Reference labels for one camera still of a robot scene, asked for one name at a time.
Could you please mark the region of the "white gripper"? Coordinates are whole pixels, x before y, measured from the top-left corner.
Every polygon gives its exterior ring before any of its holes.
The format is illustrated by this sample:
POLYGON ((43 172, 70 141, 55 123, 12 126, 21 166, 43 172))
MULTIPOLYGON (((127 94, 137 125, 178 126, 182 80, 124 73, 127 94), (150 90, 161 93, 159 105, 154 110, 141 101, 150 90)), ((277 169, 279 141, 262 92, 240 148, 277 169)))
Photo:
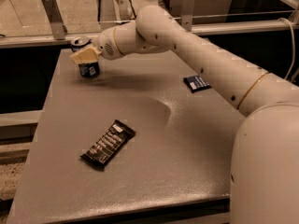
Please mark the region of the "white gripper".
POLYGON ((114 32, 115 28, 106 29, 97 37, 97 47, 88 45, 83 49, 74 52, 70 56, 70 59, 75 64, 83 64, 97 62, 101 54, 108 60, 120 58, 121 54, 115 42, 114 32))

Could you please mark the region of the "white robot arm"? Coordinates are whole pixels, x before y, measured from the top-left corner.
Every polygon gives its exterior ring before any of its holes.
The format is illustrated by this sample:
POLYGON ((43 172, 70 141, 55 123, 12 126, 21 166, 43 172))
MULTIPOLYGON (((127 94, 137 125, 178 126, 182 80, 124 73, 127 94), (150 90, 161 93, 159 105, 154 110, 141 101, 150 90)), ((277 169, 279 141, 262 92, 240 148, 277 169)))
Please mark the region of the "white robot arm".
POLYGON ((299 224, 299 89, 147 6, 76 51, 75 63, 173 51, 244 115, 231 160, 231 224, 299 224))

